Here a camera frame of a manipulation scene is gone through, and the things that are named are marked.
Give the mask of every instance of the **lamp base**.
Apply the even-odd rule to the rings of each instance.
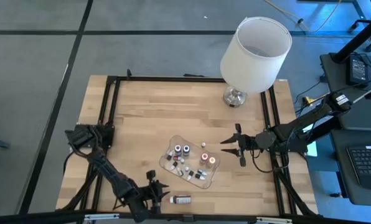
[[[234,108],[241,106],[246,99],[246,93],[240,92],[232,86],[229,86],[223,94],[224,103]]]

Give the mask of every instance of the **table lamp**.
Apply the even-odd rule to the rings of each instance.
[[[247,93],[269,89],[291,46],[291,34],[279,22],[265,17],[242,21],[220,62],[222,76],[230,85],[224,102],[239,107]]]

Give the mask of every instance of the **concrete floor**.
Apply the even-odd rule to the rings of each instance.
[[[297,0],[273,2],[303,17],[311,29],[335,6]],[[359,3],[371,17],[369,1]],[[77,30],[86,4],[87,0],[0,0],[0,29]],[[86,30],[234,30],[245,17],[253,16],[270,17],[291,31],[301,30],[294,20],[263,0],[100,0],[93,3]],[[322,31],[346,31],[358,18],[351,3],[342,3]],[[0,35],[0,139],[12,144],[9,150],[0,149],[0,215],[16,211],[74,40],[74,35]],[[322,75],[320,54],[336,52],[349,40],[294,36],[278,78],[289,80],[296,97]],[[130,68],[134,75],[220,77],[219,63],[229,41],[229,35],[83,36],[31,212],[55,208],[68,153],[63,131],[77,122],[90,75],[124,75]],[[317,97],[327,91],[325,84],[319,84],[306,95]],[[371,207],[328,196],[339,191],[334,175],[311,172],[320,214],[371,222]]]

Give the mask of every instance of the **keyboard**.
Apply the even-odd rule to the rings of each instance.
[[[360,186],[371,189],[371,146],[348,147],[347,153]]]

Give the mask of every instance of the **wooden table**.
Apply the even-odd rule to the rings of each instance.
[[[106,78],[103,75],[90,77],[79,116],[80,123],[96,124]],[[231,108],[222,99],[226,87],[226,83],[120,83],[114,121],[115,138],[108,151],[108,159],[139,186],[148,184],[146,172],[154,169],[156,178],[170,185],[165,189],[171,192],[162,202],[162,213],[278,215],[273,174],[259,172],[248,154],[247,166],[240,167],[238,158],[220,151],[233,148],[231,145],[220,145],[219,142],[235,132],[235,123],[240,123],[243,133],[251,136],[262,132],[265,127],[260,94],[249,95],[243,106]],[[287,123],[295,118],[288,82],[277,80],[274,87],[281,123]],[[112,92],[113,88],[107,108],[110,108]],[[269,97],[268,101],[271,123],[274,124]],[[208,189],[189,184],[159,166],[159,158],[174,135],[180,135],[195,145],[206,142],[206,150],[219,154],[220,166]],[[289,153],[289,161],[293,187],[309,208],[317,212],[306,161],[296,153]],[[261,169],[271,169],[266,151],[256,159],[256,163]],[[72,156],[69,159],[57,208],[65,206],[83,184],[87,165],[87,161],[81,157]],[[94,186],[90,190],[88,208],[91,207],[93,192]],[[283,186],[282,193],[285,210],[289,212]],[[191,195],[192,203],[170,204],[167,199],[173,195]],[[112,211],[114,203],[111,185],[103,179],[98,210]],[[117,211],[128,212],[128,208],[118,208]]]

